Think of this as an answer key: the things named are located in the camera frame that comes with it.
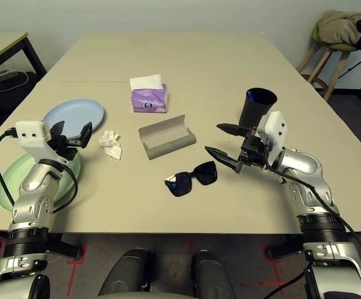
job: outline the black sunglasses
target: black sunglasses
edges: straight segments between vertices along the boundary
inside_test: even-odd
[[[166,178],[164,182],[174,196],[182,196],[191,191],[191,178],[193,177],[196,177],[202,185],[214,183],[218,178],[214,161],[197,166],[192,173],[176,173]]]

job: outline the chair leg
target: chair leg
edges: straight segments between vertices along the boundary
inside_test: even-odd
[[[342,70],[347,64],[348,57],[350,55],[350,52],[343,51],[341,54],[341,58],[338,61],[337,68],[335,69],[334,73],[332,74],[329,87],[327,88],[327,91],[325,92],[323,99],[327,102],[329,100],[329,97],[331,96],[331,93],[335,87],[335,84],[338,81],[338,77],[340,76]]]
[[[304,57],[304,60],[300,62],[300,64],[296,67],[297,72],[301,72],[307,63],[312,59],[312,57],[316,54],[316,52],[320,49],[321,45],[315,43],[313,47],[309,50],[309,52]]]
[[[325,63],[328,61],[328,59],[330,58],[331,54],[334,52],[334,50],[327,48],[327,50],[325,51],[323,57],[321,58],[320,62],[316,65],[316,68],[314,69],[314,71],[312,72],[312,74],[310,75],[309,79],[307,79],[307,81],[309,83],[312,83],[314,81],[315,77],[318,77],[320,75],[321,70],[323,69]]]

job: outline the table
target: table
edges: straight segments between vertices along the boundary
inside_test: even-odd
[[[161,74],[169,84],[166,114],[134,113],[128,79]],[[330,106],[259,33],[86,34],[41,80],[0,129],[40,120],[54,106],[91,98],[105,121],[80,150],[82,171],[75,201],[53,217],[52,232],[299,233],[284,185],[272,174],[244,167],[240,174],[216,163],[218,180],[174,197],[163,180],[211,160],[204,146],[233,157],[242,138],[215,126],[237,123],[245,91],[272,90],[287,121],[288,148],[316,156],[345,219],[361,230],[361,143]],[[185,114],[194,145],[151,161],[138,129]],[[122,160],[98,144],[104,130],[121,135]],[[4,171],[23,154],[15,139],[0,147]],[[0,229],[10,214],[0,208]]]
[[[0,32],[0,65],[23,50],[36,73],[42,78],[46,70],[27,36],[26,32]]]

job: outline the cup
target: cup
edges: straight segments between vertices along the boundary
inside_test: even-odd
[[[269,109],[277,102],[277,97],[265,88],[251,88],[246,92],[243,111],[238,124],[251,131],[256,128]]]

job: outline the white wall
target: white wall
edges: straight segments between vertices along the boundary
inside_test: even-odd
[[[296,65],[328,9],[361,11],[361,0],[0,0],[0,31],[28,31],[47,69],[84,31],[263,31]],[[21,56],[10,67],[29,69]],[[349,66],[360,59],[353,53]],[[323,79],[335,67],[330,61]],[[361,65],[338,83],[360,86]]]

